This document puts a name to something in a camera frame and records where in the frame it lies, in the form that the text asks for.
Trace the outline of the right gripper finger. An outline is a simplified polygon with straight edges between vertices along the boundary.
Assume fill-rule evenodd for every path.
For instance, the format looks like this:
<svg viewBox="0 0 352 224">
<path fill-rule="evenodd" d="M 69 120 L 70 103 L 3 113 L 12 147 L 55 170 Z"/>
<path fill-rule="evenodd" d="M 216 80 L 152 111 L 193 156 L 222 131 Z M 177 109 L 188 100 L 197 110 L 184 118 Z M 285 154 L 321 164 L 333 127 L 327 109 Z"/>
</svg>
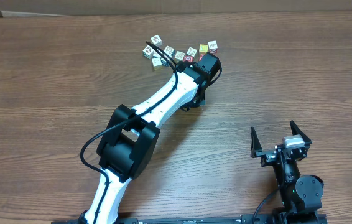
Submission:
<svg viewBox="0 0 352 224">
<path fill-rule="evenodd" d="M 312 144 L 312 140 L 303 131 L 300 130 L 300 128 L 296 125 L 293 120 L 290 121 L 290 128 L 293 135 L 300 135 L 302 137 L 306 146 Z"/>
<path fill-rule="evenodd" d="M 258 136 L 256 134 L 256 130 L 252 126 L 250 131 L 251 131 L 251 157 L 252 158 L 260 157 L 262 152 L 262 147 L 259 142 Z"/>
</svg>

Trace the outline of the yellow sided gift block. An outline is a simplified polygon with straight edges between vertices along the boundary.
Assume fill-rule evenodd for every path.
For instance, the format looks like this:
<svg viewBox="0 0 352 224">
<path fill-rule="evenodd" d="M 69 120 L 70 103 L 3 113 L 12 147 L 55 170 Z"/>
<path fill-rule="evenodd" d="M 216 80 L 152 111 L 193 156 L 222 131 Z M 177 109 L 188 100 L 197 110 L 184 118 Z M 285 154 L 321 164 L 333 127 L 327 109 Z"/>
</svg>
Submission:
<svg viewBox="0 0 352 224">
<path fill-rule="evenodd" d="M 162 61 L 160 57 L 153 58 L 151 60 L 153 70 L 158 70 L 162 68 Z"/>
</svg>

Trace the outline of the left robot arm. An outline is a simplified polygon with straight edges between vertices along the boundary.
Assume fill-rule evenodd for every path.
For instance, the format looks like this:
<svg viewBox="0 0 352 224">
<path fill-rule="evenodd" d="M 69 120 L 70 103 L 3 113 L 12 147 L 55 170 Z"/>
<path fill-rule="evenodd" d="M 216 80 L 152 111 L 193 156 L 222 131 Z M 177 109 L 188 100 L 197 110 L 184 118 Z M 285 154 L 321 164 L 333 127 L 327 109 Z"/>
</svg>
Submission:
<svg viewBox="0 0 352 224">
<path fill-rule="evenodd" d="M 130 181 L 147 167 L 160 134 L 160 127 L 179 109 L 188 111 L 205 104 L 205 90 L 221 74 L 218 57 L 206 53 L 199 62 L 179 62 L 169 81 L 146 101 L 128 108 L 118 106 L 105 130 L 89 139 L 100 142 L 98 166 L 82 163 L 100 173 L 91 207 L 79 223 L 115 223 L 118 208 Z"/>
</svg>

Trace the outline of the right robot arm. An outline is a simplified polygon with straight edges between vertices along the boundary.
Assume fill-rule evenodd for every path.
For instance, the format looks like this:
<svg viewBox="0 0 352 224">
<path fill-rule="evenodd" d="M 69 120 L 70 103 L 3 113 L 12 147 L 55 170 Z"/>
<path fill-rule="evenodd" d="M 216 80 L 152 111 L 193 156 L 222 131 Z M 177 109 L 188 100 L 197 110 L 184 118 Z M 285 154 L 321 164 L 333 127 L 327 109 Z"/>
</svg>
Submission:
<svg viewBox="0 0 352 224">
<path fill-rule="evenodd" d="M 273 167 L 277 188 L 257 206 L 251 222 L 258 219 L 262 206 L 275 194 L 280 193 L 282 207 L 273 209 L 271 223 L 326 223 L 326 216 L 319 215 L 322 207 L 324 183 L 316 175 L 301 175 L 297 162 L 307 157 L 312 140 L 294 121 L 290 121 L 292 134 L 282 139 L 282 144 L 265 151 L 259 142 L 256 130 L 251 132 L 251 157 L 260 158 L 261 166 Z"/>
</svg>

